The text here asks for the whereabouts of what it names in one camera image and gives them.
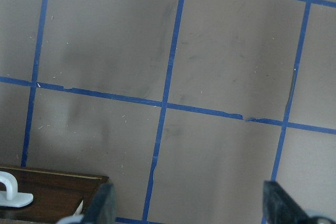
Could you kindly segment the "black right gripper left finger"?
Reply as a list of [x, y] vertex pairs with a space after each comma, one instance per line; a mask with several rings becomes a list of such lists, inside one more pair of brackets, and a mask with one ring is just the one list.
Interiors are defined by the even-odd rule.
[[84, 223], [115, 223], [116, 193], [113, 184], [102, 184], [86, 210]]

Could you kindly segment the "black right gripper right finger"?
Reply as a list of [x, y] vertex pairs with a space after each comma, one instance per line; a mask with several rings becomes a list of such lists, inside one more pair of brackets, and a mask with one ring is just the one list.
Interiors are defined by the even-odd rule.
[[312, 223], [311, 218], [276, 182], [264, 181], [263, 216], [267, 223]]

